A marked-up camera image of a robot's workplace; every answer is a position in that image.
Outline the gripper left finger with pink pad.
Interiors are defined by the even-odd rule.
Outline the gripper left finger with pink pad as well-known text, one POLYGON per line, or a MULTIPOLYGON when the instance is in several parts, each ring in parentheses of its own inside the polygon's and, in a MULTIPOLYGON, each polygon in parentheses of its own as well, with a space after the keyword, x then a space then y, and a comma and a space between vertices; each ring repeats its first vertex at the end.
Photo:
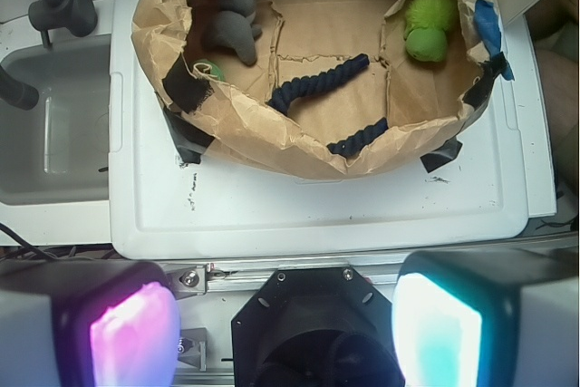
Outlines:
POLYGON ((169 386, 180 316, 152 262, 1 264, 4 386, 169 386))

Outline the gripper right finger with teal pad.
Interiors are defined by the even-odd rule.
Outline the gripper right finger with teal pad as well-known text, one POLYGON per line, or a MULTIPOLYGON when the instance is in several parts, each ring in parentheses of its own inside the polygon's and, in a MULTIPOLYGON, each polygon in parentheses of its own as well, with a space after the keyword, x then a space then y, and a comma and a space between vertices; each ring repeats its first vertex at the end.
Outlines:
POLYGON ((576 386, 575 248, 420 250, 401 265, 391 330, 410 386, 576 386))

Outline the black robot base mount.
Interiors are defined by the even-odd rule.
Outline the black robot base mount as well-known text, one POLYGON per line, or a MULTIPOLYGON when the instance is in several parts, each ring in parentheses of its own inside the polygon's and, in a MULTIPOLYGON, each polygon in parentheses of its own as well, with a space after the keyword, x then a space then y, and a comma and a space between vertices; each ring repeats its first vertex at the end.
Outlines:
POLYGON ((402 386, 392 304, 351 267, 279 269, 231 321, 237 386, 402 386))

